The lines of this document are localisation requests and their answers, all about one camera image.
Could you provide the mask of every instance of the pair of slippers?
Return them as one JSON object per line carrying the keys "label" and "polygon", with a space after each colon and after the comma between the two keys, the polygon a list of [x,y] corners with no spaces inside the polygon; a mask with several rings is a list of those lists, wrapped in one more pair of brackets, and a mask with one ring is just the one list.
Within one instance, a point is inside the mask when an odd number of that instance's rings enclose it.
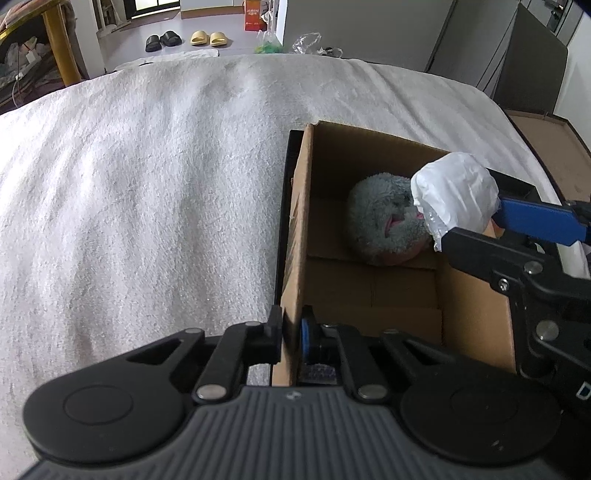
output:
{"label": "pair of slippers", "polygon": [[162,35],[162,37],[158,37],[158,35],[150,35],[148,40],[146,40],[146,52],[161,50],[162,45],[165,47],[176,47],[181,43],[183,43],[181,37],[172,30],[168,30]]}
{"label": "pair of slippers", "polygon": [[[199,45],[207,44],[207,33],[203,30],[197,30],[191,35],[191,45],[197,47]],[[228,38],[223,32],[214,32],[209,36],[209,44],[212,47],[221,47],[222,45],[228,44]]]}

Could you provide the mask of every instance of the white fleece fabric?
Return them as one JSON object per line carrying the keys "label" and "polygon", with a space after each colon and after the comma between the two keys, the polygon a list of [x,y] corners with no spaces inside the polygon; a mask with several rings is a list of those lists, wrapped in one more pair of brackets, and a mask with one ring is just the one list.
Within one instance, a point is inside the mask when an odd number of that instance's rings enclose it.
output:
{"label": "white fleece fabric", "polygon": [[558,199],[482,92],[357,60],[151,64],[2,115],[0,478],[34,461],[21,409],[41,383],[266,319],[287,138],[320,119],[471,153]]}

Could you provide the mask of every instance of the stuffed animal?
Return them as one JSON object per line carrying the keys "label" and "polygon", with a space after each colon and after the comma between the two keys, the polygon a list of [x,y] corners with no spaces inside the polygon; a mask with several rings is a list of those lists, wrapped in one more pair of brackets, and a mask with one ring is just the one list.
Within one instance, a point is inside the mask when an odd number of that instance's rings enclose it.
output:
{"label": "stuffed animal", "polygon": [[397,265],[418,255],[430,235],[413,205],[410,179],[378,173],[355,185],[347,199],[346,234],[371,265]]}

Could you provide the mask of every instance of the plush toy face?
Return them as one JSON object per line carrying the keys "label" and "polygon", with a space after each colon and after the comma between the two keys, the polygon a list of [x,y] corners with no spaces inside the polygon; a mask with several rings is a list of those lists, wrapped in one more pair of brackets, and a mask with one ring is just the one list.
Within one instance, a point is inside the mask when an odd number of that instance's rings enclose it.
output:
{"label": "plush toy face", "polygon": [[395,265],[416,256],[429,234],[413,205],[410,179],[380,173],[360,181],[347,200],[349,243],[368,263]]}

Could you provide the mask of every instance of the yellow wooden table leg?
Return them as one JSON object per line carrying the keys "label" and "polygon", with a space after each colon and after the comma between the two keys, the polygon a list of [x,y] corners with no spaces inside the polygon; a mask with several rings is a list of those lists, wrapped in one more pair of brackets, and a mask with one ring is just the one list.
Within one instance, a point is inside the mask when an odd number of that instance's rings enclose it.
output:
{"label": "yellow wooden table leg", "polygon": [[45,22],[45,29],[47,30],[53,56],[56,58],[57,69],[60,71],[64,85],[68,87],[81,82],[82,77],[70,47],[61,6],[56,5],[43,12],[43,21]]}

